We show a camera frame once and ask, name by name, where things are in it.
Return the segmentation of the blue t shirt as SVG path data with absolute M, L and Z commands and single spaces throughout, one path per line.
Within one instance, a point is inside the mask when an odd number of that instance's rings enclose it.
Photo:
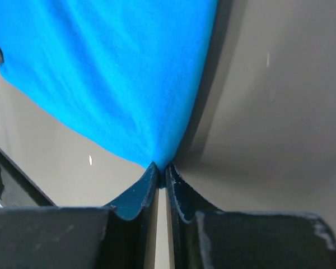
M 163 171 L 192 114 L 217 5 L 0 1 L 0 73 L 67 127 Z

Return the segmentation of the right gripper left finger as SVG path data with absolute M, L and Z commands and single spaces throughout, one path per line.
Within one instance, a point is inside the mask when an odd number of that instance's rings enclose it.
M 102 207 L 0 208 L 0 268 L 154 268 L 159 176 Z

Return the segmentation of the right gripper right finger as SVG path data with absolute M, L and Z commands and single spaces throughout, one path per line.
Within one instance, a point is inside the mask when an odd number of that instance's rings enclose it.
M 307 212 L 224 211 L 165 170 L 172 268 L 336 268 L 336 238 Z

